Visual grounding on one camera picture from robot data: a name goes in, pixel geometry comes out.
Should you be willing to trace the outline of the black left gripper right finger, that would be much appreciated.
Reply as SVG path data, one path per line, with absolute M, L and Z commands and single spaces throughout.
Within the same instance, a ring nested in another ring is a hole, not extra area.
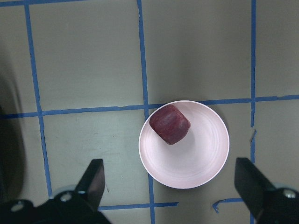
M 235 189 L 255 220 L 264 210 L 268 193 L 276 191 L 276 187 L 245 157 L 235 161 Z

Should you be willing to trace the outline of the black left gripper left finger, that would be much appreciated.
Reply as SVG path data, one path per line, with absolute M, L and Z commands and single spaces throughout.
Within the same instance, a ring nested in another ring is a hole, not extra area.
M 75 187 L 78 193 L 92 208 L 97 211 L 104 193 L 103 159 L 93 159 Z

